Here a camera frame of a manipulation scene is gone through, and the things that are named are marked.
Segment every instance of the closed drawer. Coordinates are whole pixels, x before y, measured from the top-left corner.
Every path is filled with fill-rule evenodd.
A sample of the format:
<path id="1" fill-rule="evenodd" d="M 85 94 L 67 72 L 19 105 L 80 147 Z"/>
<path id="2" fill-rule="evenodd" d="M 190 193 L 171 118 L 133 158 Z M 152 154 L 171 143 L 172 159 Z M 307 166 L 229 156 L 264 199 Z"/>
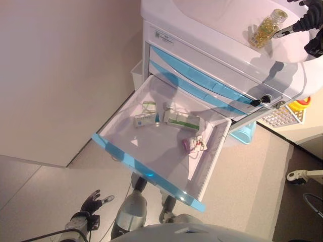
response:
<path id="1" fill-rule="evenodd" d="M 134 116 L 142 112 L 144 101 L 154 101 L 159 125 L 134 126 Z M 165 103 L 199 116 L 200 130 L 169 126 L 162 122 Z M 179 87 L 150 76 L 107 126 L 93 140 L 112 156 L 152 184 L 200 211 L 201 203 L 231 120 Z M 205 151 L 187 154 L 182 140 L 202 135 Z"/>

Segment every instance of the gray floor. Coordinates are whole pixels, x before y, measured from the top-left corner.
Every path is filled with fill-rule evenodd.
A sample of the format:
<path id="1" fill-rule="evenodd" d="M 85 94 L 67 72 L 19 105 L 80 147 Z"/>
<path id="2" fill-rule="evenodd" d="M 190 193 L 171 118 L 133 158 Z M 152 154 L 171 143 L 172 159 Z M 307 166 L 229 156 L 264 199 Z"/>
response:
<path id="1" fill-rule="evenodd" d="M 259 126 L 250 145 L 234 146 L 227 140 L 203 198 L 206 211 L 178 202 L 175 212 L 271 240 L 293 150 Z M 92 241 L 99 241 L 125 198 L 131 175 L 93 142 L 69 168 L 0 159 L 0 169 L 0 241 L 19 241 L 63 229 L 85 198 L 101 189 L 102 196 L 116 198 L 98 212 L 101 225 L 92 233 Z M 148 185 L 143 194 L 148 202 L 146 224 L 158 223 L 162 208 L 159 189 Z"/>

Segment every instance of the white wall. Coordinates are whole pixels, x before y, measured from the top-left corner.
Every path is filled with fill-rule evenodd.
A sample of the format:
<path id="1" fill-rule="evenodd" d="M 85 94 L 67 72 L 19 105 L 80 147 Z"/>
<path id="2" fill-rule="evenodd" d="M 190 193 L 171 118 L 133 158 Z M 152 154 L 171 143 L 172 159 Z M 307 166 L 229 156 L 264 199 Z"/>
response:
<path id="1" fill-rule="evenodd" d="M 272 128 L 287 139 L 323 159 L 323 89 L 311 96 L 311 106 L 306 109 L 304 124 Z"/>
<path id="2" fill-rule="evenodd" d="M 133 91 L 140 0 L 0 2 L 0 154 L 65 166 Z"/>

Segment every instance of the small box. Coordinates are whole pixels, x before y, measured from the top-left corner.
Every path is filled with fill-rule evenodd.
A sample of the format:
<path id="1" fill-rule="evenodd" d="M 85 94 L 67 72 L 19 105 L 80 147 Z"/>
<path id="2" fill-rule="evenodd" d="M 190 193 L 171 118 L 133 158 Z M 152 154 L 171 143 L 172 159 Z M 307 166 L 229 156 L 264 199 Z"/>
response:
<path id="1" fill-rule="evenodd" d="M 185 128 L 195 132 L 200 129 L 200 117 L 188 115 L 183 112 L 177 112 L 171 109 L 165 111 L 164 122 L 168 125 Z"/>

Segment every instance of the lock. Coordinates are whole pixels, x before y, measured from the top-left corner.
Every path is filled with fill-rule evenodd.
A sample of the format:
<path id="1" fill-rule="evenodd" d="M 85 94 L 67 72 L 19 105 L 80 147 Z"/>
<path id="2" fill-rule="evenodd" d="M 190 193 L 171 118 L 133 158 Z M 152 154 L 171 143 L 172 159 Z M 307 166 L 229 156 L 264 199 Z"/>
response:
<path id="1" fill-rule="evenodd" d="M 265 95 L 260 100 L 253 100 L 250 102 L 250 104 L 254 107 L 259 106 L 261 103 L 270 103 L 271 102 L 271 96 Z"/>

